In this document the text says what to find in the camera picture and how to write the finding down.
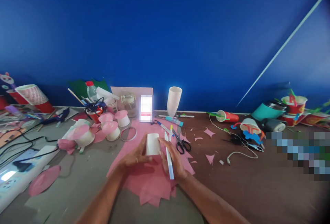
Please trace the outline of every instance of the table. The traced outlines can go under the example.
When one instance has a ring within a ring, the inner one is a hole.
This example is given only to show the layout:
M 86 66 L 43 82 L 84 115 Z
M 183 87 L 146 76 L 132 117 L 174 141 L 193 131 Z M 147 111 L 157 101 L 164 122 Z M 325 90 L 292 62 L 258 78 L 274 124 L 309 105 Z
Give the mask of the table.
M 320 204 L 325 201 L 328 192 L 326 182 L 312 180 L 312 176 L 303 174 L 302 168 L 293 166 L 287 156 L 277 153 L 276 147 L 269 142 L 265 152 L 258 153 L 258 159 L 249 159 L 243 155 L 233 155 L 231 166 L 226 158 L 233 151 L 248 154 L 246 148 L 222 141 L 229 135 L 217 129 L 205 113 L 194 113 L 195 118 L 181 118 L 184 122 L 182 131 L 192 143 L 191 155 L 197 163 L 192 167 L 195 177 L 212 191 L 236 208 L 251 223 L 309 223 L 320 211 Z M 223 124 L 212 118 L 221 128 Z M 40 132 L 27 134 L 28 138 L 47 136 L 49 140 L 61 138 L 74 122 L 44 126 Z M 206 127 L 215 134 L 209 137 Z M 298 126 L 293 129 L 310 130 Z M 313 128 L 313 131 L 324 129 Z M 25 141 L 19 138 L 14 142 Z M 37 141 L 34 148 L 41 149 L 46 143 Z M 60 177 L 42 194 L 30 198 L 27 190 L 20 194 L 0 215 L 0 223 L 74 223 L 89 202 L 105 183 L 106 173 L 119 153 L 123 142 L 107 140 L 87 147 L 84 154 L 74 153 L 69 156 L 61 151 L 50 165 L 60 165 Z M 213 166 L 206 159 L 215 154 Z M 140 206 L 139 198 L 124 189 L 118 193 L 109 223 L 204 223 L 202 215 L 177 188 L 177 197 L 170 201 L 161 200 L 159 208 L 149 204 Z

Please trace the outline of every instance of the plastic bottle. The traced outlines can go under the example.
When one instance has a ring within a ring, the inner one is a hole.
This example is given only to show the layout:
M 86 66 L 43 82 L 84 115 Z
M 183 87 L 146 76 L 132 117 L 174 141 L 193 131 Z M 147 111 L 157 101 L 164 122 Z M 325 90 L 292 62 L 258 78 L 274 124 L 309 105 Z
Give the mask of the plastic bottle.
M 87 85 L 88 98 L 95 103 L 98 100 L 98 98 L 96 96 L 96 87 L 94 86 L 93 81 L 87 81 L 86 85 Z

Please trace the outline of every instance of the hand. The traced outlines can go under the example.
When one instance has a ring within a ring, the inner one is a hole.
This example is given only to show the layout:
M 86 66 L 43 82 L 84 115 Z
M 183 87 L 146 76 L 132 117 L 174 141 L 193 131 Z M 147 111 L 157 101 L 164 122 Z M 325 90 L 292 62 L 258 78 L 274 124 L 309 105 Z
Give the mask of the hand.
M 160 143 L 162 143 L 164 146 L 167 147 L 167 149 L 171 155 L 174 179 L 176 179 L 177 181 L 182 181 L 182 180 L 186 179 L 188 173 L 181 163 L 179 151 L 176 150 L 176 148 L 173 146 L 173 144 L 171 142 L 167 142 L 164 138 L 158 138 L 158 140 L 160 141 Z M 168 173 L 167 158 L 162 151 L 160 151 L 159 154 L 162 158 L 164 170 L 165 170 L 165 172 Z
M 146 141 L 147 141 L 147 133 L 143 135 L 140 144 L 120 160 L 120 164 L 125 167 L 130 167 L 138 163 L 148 163 L 152 161 L 151 156 L 142 155 L 143 153 L 145 153 Z

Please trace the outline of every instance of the red bottle cap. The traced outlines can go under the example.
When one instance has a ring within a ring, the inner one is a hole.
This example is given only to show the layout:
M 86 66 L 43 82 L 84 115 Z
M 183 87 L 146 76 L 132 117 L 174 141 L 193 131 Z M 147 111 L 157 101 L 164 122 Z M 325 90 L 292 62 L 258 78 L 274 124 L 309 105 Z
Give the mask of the red bottle cap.
M 94 83 L 93 83 L 93 81 L 86 81 L 86 85 L 87 85 L 87 86 L 93 86 Z

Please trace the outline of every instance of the glue stick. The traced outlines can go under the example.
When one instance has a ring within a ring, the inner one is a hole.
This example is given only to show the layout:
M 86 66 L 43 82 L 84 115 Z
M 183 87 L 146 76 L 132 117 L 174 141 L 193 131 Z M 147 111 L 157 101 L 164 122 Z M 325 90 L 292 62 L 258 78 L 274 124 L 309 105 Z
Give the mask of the glue stick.
M 169 117 L 169 116 L 165 117 L 165 120 L 170 121 L 170 122 L 172 122 L 176 125 L 179 125 L 180 127 L 182 127 L 182 125 L 183 125 L 183 122 L 180 122 L 178 119 L 174 119 L 174 118 Z

